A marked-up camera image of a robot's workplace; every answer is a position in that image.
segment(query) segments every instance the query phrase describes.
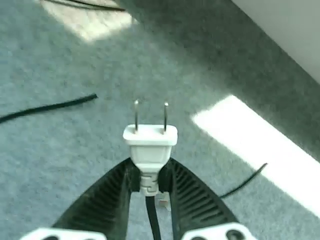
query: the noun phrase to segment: power cord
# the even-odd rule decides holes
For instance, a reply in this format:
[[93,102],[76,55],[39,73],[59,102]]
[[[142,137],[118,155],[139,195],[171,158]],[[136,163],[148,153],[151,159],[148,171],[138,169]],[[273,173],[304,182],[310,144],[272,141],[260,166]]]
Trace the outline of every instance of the power cord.
[[77,9],[97,10],[97,11],[118,11],[124,12],[125,9],[116,5],[102,5],[80,0],[43,0],[54,4],[64,5]]
[[56,110],[56,109],[61,109],[61,108],[66,108],[66,107],[71,107],[71,106],[83,104],[85,102],[94,100],[96,98],[98,98],[98,96],[96,94],[91,94],[89,96],[77,98],[77,99],[74,99],[71,101],[56,103],[56,104],[52,104],[52,105],[44,105],[44,106],[29,108],[29,109],[22,110],[22,111],[13,112],[8,115],[1,116],[0,117],[0,124],[7,122],[7,121],[10,121],[10,120],[13,120],[13,119],[16,119],[16,118],[19,118],[19,117],[27,116],[27,115],[33,115],[33,114],[43,113],[43,112],[47,112],[47,111],[51,111],[51,110]]
[[264,163],[257,171],[255,171],[250,177],[248,177],[246,180],[244,180],[239,186],[235,187],[234,189],[230,190],[229,192],[219,196],[221,199],[225,199],[227,197],[230,197],[231,195],[237,193],[241,189],[243,189],[245,186],[248,185],[256,176],[258,176],[261,171],[268,165],[268,163]]
[[161,240],[160,227],[157,217],[155,197],[146,196],[145,197],[146,211],[148,213],[148,218],[152,230],[153,240]]

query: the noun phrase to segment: white wall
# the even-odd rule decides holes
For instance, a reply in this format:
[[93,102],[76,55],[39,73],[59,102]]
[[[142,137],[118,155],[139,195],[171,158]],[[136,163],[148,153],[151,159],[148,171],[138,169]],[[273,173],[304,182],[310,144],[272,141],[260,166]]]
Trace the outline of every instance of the white wall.
[[320,0],[233,0],[320,83]]

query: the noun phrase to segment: cord strain relief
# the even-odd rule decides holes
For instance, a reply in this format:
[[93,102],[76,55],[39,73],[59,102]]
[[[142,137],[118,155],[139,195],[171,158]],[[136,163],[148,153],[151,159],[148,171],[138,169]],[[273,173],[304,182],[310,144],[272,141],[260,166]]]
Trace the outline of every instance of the cord strain relief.
[[158,173],[141,173],[140,190],[146,197],[156,196],[159,192]]

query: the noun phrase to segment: gray carpet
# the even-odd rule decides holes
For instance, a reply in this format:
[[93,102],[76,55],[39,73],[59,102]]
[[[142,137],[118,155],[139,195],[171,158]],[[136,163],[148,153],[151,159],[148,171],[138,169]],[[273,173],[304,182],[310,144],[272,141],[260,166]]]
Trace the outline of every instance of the gray carpet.
[[[154,124],[162,122],[162,104],[169,101],[169,123],[179,130],[173,156],[217,194],[253,169],[191,117],[229,95],[319,158],[320,87],[233,3],[121,4],[135,21],[128,13],[1,1],[1,115],[99,96],[0,126],[1,239],[51,225],[129,155],[122,133],[133,122],[136,98],[140,122]],[[318,216],[263,175],[225,202],[259,240],[320,236]],[[129,240],[152,239],[144,204],[133,195]],[[160,209],[159,218],[163,239],[172,239],[170,214]]]

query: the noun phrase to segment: floor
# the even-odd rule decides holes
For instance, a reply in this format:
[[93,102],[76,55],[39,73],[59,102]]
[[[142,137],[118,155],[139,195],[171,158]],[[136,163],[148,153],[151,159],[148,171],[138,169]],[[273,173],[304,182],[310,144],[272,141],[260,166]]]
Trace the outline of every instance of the floor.
[[[135,99],[141,123],[162,123],[169,102],[173,157],[217,194],[269,162],[225,200],[257,239],[317,239],[320,86],[230,0],[119,4],[128,12],[1,1],[2,115],[99,97],[0,126],[1,239],[50,226],[129,156]],[[152,239],[144,204],[132,197],[128,240]],[[172,239],[170,213],[159,218]]]

